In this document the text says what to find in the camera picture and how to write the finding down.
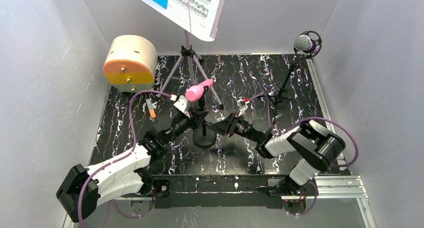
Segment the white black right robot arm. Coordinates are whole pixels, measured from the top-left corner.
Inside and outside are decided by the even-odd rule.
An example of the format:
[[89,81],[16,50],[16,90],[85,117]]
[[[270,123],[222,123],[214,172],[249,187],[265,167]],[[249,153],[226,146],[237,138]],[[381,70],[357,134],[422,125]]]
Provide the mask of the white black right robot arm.
[[300,121],[280,136],[273,136],[272,128],[265,118],[252,122],[242,115],[230,114],[222,121],[208,125],[208,129],[222,136],[237,134],[256,143],[256,151],[267,159],[298,152],[301,160],[284,179],[277,184],[258,187],[267,195],[295,195],[304,189],[307,182],[320,172],[326,172],[346,148],[345,141],[311,117]]

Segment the black tripod microphone stand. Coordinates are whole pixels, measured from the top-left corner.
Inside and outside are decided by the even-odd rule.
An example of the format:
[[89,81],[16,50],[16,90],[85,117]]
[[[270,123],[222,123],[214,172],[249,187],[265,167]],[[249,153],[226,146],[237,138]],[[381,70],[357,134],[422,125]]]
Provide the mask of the black tripod microphone stand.
[[274,114],[273,116],[269,116],[272,123],[275,123],[275,119],[278,114],[279,105],[283,103],[284,101],[291,101],[290,97],[285,96],[284,94],[287,93],[286,85],[288,84],[290,77],[292,76],[293,72],[298,68],[299,66],[299,56],[295,55],[293,57],[293,61],[289,64],[288,67],[288,74],[286,75],[284,82],[282,86],[279,88],[277,94],[272,95],[259,95],[259,97],[266,97],[268,101],[272,104],[272,107],[274,108]]

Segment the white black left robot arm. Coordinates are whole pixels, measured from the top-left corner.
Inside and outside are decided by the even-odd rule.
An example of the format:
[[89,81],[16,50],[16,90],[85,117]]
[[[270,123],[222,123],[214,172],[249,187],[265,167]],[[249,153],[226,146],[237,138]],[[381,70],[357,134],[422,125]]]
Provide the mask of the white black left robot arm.
[[122,195],[140,193],[151,179],[144,168],[167,153],[167,145],[186,130],[204,123],[208,111],[191,108],[171,118],[159,116],[135,147],[103,161],[83,167],[73,166],[56,192],[56,198],[74,223],[88,218],[95,209]]

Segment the pink microphone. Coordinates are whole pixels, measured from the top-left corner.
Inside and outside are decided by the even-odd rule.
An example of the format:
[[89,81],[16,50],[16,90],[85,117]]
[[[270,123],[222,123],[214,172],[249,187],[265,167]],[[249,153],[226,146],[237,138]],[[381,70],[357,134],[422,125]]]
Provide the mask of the pink microphone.
[[201,99],[203,94],[213,86],[213,83],[212,79],[206,79],[200,84],[191,86],[185,93],[186,99],[190,102]]

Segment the black round-base desktop mic stand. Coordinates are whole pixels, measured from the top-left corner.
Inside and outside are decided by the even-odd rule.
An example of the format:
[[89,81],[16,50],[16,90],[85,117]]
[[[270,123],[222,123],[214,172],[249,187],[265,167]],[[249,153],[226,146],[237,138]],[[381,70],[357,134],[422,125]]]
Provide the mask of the black round-base desktop mic stand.
[[[206,109],[206,100],[205,96],[203,95],[201,99],[198,100],[198,106],[193,109],[193,112]],[[207,122],[205,119],[202,125],[198,129],[194,129],[193,131],[192,140],[197,147],[210,148],[216,143],[217,134],[216,132],[211,131],[207,128],[208,124],[209,122]]]

